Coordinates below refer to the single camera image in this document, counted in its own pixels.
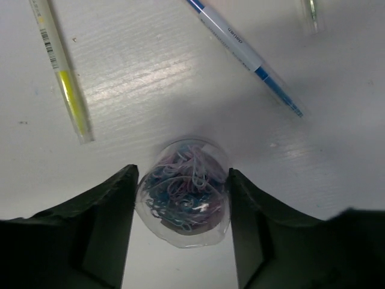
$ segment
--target transparent plastic cup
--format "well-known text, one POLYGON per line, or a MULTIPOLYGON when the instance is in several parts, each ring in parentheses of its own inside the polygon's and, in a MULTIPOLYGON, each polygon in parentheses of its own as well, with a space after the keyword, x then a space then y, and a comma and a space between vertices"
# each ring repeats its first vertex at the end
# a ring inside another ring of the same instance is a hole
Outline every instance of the transparent plastic cup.
POLYGON ((202 140, 165 148, 139 184, 136 211, 159 238, 179 248, 214 245, 230 223, 229 162, 202 140))

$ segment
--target white desk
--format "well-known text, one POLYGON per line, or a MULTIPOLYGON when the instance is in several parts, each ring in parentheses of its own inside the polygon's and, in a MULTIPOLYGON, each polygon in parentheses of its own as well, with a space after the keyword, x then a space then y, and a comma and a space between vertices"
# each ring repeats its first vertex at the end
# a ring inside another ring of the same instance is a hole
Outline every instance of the white desk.
MULTIPOLYGON (((315 217, 385 209, 385 2, 323 0, 327 30, 307 37, 295 1, 211 4, 311 112, 304 125, 183 1, 55 0, 96 135, 80 146, 28 1, 3 0, 0 218, 62 203, 129 163, 143 173, 183 135, 219 143, 260 188, 315 217)), ((231 234, 179 250, 135 215, 123 288, 234 289, 231 234)))

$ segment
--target barcode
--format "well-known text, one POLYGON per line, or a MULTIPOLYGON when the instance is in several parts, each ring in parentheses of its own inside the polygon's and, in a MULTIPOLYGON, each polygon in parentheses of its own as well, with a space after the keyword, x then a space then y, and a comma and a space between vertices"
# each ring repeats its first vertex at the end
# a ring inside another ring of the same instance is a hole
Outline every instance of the barcode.
POLYGON ((51 62, 52 67, 54 69, 59 68, 58 61, 56 59, 54 50, 52 49, 52 45, 51 45, 51 42, 50 42, 50 40, 48 38, 47 31, 45 29, 40 29, 40 33, 42 34, 44 45, 46 46, 48 57, 49 57, 49 61, 51 62))

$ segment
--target pen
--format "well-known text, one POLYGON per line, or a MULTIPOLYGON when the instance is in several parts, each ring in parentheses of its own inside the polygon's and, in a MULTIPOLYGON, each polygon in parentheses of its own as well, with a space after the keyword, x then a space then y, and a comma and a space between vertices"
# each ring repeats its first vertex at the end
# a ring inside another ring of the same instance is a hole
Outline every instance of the pen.
POLYGON ((316 0, 306 0, 307 1, 307 7, 309 9, 310 18, 312 21, 312 30, 313 33, 319 32, 319 21, 318 21, 318 13, 317 13, 317 3, 316 0))
POLYGON ((299 117, 303 112, 284 91, 283 81, 269 68, 255 50, 212 7, 200 0, 186 0, 198 13, 200 20, 214 36, 250 71, 299 117))
POLYGON ((93 141, 85 100, 67 61, 48 0, 29 0, 71 121, 81 143, 93 141))

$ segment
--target blue pen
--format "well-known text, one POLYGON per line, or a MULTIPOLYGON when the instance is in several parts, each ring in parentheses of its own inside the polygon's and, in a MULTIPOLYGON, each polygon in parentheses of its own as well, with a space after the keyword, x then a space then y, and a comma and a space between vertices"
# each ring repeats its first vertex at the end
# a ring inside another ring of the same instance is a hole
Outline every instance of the blue pen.
POLYGON ((222 16, 209 5, 203 5, 200 0, 186 1, 198 12, 200 20, 206 27, 248 70, 254 72, 297 116, 303 117, 302 111, 279 85, 279 82, 283 83, 280 78, 222 16))

